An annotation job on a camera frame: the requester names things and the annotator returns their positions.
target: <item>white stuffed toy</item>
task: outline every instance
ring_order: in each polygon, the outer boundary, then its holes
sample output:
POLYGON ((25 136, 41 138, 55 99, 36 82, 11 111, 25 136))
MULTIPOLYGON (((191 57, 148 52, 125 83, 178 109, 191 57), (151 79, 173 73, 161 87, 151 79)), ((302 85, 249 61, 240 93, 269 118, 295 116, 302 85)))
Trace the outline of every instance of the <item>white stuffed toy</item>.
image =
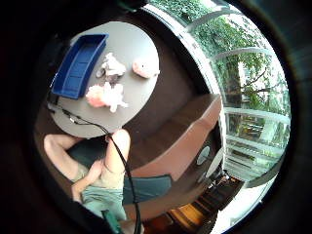
POLYGON ((160 73, 158 62, 150 59, 137 58, 133 62, 133 71, 146 79, 157 77, 160 73))
POLYGON ((106 81, 115 83, 119 76, 122 76, 126 72, 126 66, 119 62, 112 53, 108 53, 103 60, 99 71, 97 72, 97 78, 100 78, 105 74, 106 81))
POLYGON ((105 82, 104 86, 94 85, 90 87, 86 98, 91 106, 110 106, 110 111, 114 113, 118 105, 128 107, 128 104, 123 102, 123 91, 123 85, 116 84, 114 87, 111 87, 109 82, 105 82))

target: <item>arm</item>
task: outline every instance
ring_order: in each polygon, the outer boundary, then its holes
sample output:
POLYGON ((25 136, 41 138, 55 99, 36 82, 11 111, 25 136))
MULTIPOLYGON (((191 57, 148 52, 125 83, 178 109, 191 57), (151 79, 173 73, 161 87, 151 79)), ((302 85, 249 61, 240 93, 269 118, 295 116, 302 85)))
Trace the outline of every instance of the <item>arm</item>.
POLYGON ((79 179, 71 185, 72 199, 76 202, 82 203, 81 193, 89 186, 92 182, 88 180, 87 176, 79 179))
POLYGON ((71 185, 72 199, 76 202, 82 203, 81 193, 88 187, 90 184, 94 183, 103 167, 103 160, 96 160, 90 167, 88 173, 83 178, 77 180, 71 185))

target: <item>knee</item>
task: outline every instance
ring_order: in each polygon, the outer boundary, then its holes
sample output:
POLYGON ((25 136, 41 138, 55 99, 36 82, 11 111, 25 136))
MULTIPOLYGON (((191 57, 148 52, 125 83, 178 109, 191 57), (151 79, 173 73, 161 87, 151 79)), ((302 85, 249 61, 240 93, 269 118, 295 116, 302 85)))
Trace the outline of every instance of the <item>knee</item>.
POLYGON ((51 134, 45 135, 43 143, 45 150, 49 151, 52 148, 53 144, 55 143, 55 136, 51 134))
POLYGON ((129 145, 131 141, 128 131, 124 129, 117 130, 112 137, 117 144, 129 145))

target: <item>pink stuffed toy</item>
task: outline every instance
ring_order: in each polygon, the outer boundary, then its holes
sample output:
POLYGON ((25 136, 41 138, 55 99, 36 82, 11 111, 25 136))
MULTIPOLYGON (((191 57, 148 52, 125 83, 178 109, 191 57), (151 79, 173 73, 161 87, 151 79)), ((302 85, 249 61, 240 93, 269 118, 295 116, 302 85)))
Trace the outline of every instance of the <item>pink stuffed toy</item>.
POLYGON ((103 92, 104 88, 100 85, 93 85, 89 87, 89 90, 86 94, 86 98, 88 103, 93 107, 101 107, 105 105, 105 102, 103 101, 103 92))
POLYGON ((157 77, 160 73, 158 63, 149 59, 137 58, 133 62, 133 71, 146 79, 157 77))
POLYGON ((94 85, 90 87, 86 98, 93 107, 110 106, 110 111, 116 112, 118 105, 128 107, 123 102, 123 91, 123 85, 116 84, 114 87, 111 87, 109 82, 105 82, 104 86, 94 85))

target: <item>person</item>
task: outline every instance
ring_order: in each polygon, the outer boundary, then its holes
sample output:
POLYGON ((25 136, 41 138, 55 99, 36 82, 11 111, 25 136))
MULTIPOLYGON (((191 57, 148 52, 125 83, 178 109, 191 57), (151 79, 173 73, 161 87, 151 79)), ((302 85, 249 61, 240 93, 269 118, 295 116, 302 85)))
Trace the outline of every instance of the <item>person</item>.
MULTIPOLYGON (((112 138, 127 161, 131 143, 129 133, 121 129, 112 138)), ((95 160, 87 169, 66 152, 81 140, 76 136, 46 135, 44 149, 53 165, 73 182, 71 192, 74 201, 99 217, 103 217, 103 211, 109 210, 119 221, 124 233, 134 233, 135 223, 127 219, 122 206, 125 168, 113 141, 105 138, 108 141, 105 156, 95 160)))

